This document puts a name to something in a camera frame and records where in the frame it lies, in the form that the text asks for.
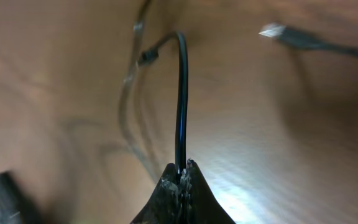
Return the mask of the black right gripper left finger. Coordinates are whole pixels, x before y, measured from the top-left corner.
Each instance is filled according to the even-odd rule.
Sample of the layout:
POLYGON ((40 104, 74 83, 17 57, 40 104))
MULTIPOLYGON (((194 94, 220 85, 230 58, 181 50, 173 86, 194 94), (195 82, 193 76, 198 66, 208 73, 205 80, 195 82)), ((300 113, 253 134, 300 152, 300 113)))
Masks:
POLYGON ((175 165, 167 164, 152 195, 131 224, 175 224, 181 206, 175 165))

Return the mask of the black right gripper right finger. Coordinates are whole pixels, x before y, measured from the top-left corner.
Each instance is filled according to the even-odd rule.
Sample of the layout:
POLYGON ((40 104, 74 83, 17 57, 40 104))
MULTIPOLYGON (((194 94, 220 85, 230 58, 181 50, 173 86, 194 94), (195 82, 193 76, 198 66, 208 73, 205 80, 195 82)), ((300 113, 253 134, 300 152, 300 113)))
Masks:
POLYGON ((180 223, 235 224, 192 159, 180 161, 180 223))

